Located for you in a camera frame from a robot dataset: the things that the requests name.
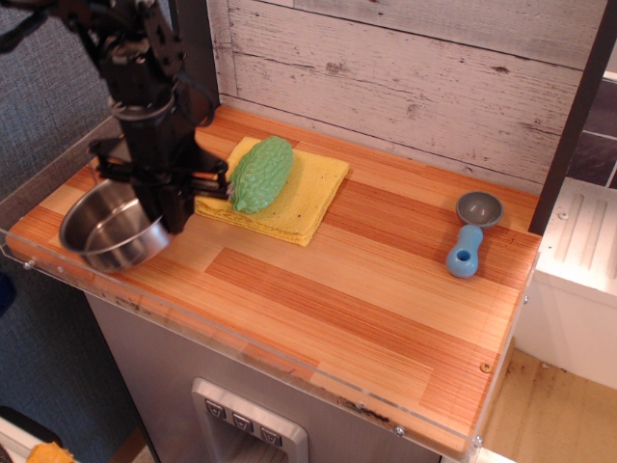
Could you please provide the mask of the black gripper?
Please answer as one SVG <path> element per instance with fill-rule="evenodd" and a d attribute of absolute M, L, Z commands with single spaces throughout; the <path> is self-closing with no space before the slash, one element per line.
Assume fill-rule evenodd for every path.
<path fill-rule="evenodd" d="M 196 126 L 177 104 L 111 109 L 121 136 L 95 140 L 89 152 L 102 177 L 132 183 L 150 222 L 162 215 L 168 232 L 179 234 L 194 214 L 194 194 L 229 196 L 227 162 L 198 145 Z"/>

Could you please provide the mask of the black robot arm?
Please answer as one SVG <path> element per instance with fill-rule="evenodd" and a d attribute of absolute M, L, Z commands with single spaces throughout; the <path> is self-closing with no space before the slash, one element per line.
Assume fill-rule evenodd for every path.
<path fill-rule="evenodd" d="M 204 85 L 185 71 L 182 39 L 157 1 L 4 1 L 4 9 L 27 15 L 1 36 L 12 52 L 50 17 L 81 41 L 110 94 L 121 136 L 96 140 L 89 151 L 101 177 L 128 184 L 149 219 L 178 234 L 202 195 L 228 198 L 228 164 L 201 148 L 199 126 L 210 124 L 216 104 Z M 210 100 L 197 119 L 191 91 Z"/>

